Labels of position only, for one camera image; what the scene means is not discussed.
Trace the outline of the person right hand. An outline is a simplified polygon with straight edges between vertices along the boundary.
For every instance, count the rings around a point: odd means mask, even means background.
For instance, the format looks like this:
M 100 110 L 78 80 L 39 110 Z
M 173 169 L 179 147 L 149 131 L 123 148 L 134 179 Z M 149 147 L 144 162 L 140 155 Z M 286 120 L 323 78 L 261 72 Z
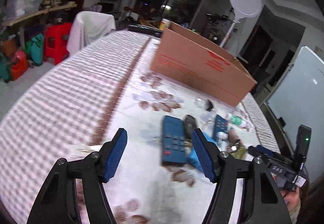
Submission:
M 300 188 L 296 187 L 294 191 L 282 190 L 281 195 L 287 205 L 289 212 L 300 207 Z

